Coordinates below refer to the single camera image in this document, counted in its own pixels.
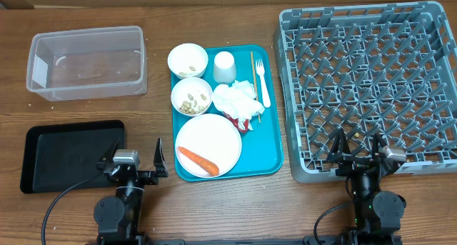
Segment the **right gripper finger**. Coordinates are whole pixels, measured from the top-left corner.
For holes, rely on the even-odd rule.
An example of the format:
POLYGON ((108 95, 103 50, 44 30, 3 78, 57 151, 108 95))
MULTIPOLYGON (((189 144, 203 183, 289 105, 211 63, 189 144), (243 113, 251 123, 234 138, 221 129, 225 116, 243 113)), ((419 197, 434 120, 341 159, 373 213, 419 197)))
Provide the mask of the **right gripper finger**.
POLYGON ((371 155, 373 159, 376 159, 381 153, 382 148, 385 147, 387 143, 383 140, 382 135, 379 133, 373 134, 372 139, 373 141, 371 155))
POLYGON ((331 147, 327 161, 329 162, 343 162, 351 157, 351 150, 346 139, 346 135, 342 128, 336 130, 333 135, 334 141, 331 147))

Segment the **orange carrot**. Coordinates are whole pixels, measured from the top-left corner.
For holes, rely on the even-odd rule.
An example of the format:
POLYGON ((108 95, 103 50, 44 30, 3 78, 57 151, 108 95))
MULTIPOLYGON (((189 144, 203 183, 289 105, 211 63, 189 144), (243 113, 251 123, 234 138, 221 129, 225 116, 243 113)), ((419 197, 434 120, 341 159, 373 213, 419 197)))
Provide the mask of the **orange carrot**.
POLYGON ((198 154, 195 154, 194 152, 192 152, 182 146, 179 146, 178 150, 180 153, 182 153, 184 156, 189 158, 192 162, 197 164, 199 167, 201 167, 204 171, 206 171, 211 176, 219 175, 219 168, 212 161, 209 161, 208 159, 205 159, 204 157, 199 156, 198 154))

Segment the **white bowl with peanuts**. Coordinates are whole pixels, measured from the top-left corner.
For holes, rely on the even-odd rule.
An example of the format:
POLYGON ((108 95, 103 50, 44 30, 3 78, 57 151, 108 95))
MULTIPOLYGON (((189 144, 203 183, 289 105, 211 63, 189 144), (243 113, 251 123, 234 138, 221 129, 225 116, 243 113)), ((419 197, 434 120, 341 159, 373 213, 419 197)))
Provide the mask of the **white bowl with peanuts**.
POLYGON ((203 79, 190 77, 178 81, 171 91, 171 103, 177 112, 195 117, 208 111, 213 89, 203 79))

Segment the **white tissue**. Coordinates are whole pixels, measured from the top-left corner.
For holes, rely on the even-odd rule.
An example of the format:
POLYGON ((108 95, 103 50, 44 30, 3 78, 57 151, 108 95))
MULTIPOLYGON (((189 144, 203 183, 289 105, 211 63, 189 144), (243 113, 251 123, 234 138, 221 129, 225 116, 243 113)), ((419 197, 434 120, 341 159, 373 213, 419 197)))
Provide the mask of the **white tissue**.
POLYGON ((265 110, 256 100, 257 93, 249 81, 235 81, 231 86, 219 84, 213 92, 213 103, 217 110, 232 119, 251 120, 265 110))

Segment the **white bowl with rice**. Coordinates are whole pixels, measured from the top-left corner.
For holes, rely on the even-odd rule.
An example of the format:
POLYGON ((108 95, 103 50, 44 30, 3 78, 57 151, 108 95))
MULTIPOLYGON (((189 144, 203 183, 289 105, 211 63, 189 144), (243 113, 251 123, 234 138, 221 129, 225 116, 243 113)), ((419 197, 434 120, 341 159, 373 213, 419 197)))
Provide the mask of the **white bowl with rice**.
POLYGON ((208 66, 209 56, 198 44, 185 43, 174 47, 167 58, 168 67, 179 79, 200 78, 208 66))

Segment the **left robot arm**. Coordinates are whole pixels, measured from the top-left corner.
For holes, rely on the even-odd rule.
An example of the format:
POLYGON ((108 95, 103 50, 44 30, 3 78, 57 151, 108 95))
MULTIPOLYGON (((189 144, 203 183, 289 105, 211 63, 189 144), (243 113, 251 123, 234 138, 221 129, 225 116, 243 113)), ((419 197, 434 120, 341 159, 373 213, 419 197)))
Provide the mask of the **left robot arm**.
POLYGON ((149 236, 139 231, 141 207, 145 186, 159 183, 167 177, 162 140, 157 139, 153 171, 140 170, 136 150, 114 146, 97 168, 106 180, 116 185, 116 194, 99 200, 94 207, 94 220, 98 225, 97 244, 152 244, 149 236))

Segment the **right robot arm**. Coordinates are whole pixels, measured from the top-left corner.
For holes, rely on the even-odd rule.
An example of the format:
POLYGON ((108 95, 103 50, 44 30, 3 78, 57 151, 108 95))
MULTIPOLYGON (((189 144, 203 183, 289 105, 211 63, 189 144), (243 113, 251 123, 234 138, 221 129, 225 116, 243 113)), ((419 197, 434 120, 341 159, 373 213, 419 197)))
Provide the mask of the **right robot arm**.
POLYGON ((401 237, 394 233, 401 228, 406 200, 391 191, 382 191, 380 183, 382 177, 403 166, 406 152, 390 147, 379 133, 372 135, 369 157, 351 152, 343 129, 335 131, 333 138, 327 160, 338 165, 336 175, 345 179, 351 200, 323 214, 352 205, 356 224, 334 238, 334 244, 401 244, 401 237))

